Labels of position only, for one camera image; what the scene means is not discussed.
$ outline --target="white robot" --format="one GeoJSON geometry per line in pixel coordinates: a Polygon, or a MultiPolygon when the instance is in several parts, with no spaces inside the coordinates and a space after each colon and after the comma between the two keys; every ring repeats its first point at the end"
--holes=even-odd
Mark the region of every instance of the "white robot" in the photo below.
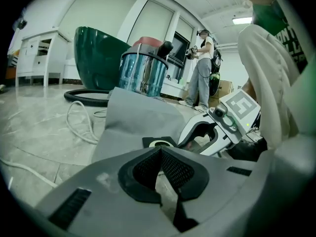
{"type": "Polygon", "coordinates": [[[211,156],[222,149],[230,149],[251,129],[260,106],[242,89],[219,99],[219,105],[206,113],[192,117],[184,127],[178,148],[183,148],[195,137],[208,134],[210,142],[199,151],[211,156]]]}

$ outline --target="black hose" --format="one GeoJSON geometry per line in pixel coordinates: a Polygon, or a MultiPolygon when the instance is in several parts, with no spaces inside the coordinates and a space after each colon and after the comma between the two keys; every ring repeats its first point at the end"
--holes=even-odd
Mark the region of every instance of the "black hose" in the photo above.
{"type": "Polygon", "coordinates": [[[94,106],[94,107],[107,107],[108,106],[108,99],[95,99],[95,98],[88,98],[88,97],[80,97],[76,96],[78,94],[86,94],[86,93],[100,93],[100,94],[109,94],[109,90],[98,90],[98,89],[75,89],[71,91],[67,91],[64,94],[64,98],[67,101],[80,101],[84,105],[87,106],[94,106]]]}

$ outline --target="green shirt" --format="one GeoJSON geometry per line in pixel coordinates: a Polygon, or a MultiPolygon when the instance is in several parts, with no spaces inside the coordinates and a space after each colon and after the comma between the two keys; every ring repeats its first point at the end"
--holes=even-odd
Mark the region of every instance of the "green shirt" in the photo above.
{"type": "Polygon", "coordinates": [[[253,5],[253,24],[261,26],[273,36],[277,37],[292,55],[300,72],[305,68],[307,61],[294,30],[275,1],[273,5],[253,5]]]}

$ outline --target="ceiling light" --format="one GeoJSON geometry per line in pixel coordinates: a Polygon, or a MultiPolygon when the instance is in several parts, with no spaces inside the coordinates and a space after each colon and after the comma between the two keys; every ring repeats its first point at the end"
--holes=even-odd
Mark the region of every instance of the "ceiling light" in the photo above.
{"type": "Polygon", "coordinates": [[[240,24],[250,24],[252,21],[252,17],[250,18],[234,18],[233,23],[235,25],[240,25],[240,24]]]}

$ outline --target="floor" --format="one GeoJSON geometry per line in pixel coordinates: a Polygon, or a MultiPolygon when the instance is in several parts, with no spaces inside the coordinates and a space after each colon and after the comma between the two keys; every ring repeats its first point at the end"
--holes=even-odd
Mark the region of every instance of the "floor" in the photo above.
{"type": "MultiPolygon", "coordinates": [[[[57,185],[89,165],[95,145],[75,136],[65,123],[70,103],[64,99],[63,94],[79,88],[82,86],[64,84],[43,88],[41,85],[33,85],[10,88],[8,92],[1,94],[0,157],[26,165],[57,185]]],[[[185,121],[199,114],[174,100],[165,101],[175,106],[185,121]]],[[[100,137],[105,118],[92,115],[98,109],[100,108],[87,107],[94,132],[100,137]]],[[[80,106],[73,106],[69,122],[79,133],[88,133],[87,120],[80,106]]],[[[252,140],[260,138],[257,133],[251,133],[249,137],[252,140]]],[[[197,138],[196,142],[203,146],[208,139],[197,138]]],[[[31,206],[35,206],[52,190],[50,185],[23,169],[0,163],[0,170],[12,193],[31,206]]],[[[163,180],[164,177],[161,176],[158,189],[169,192],[170,186],[163,180]]]]}

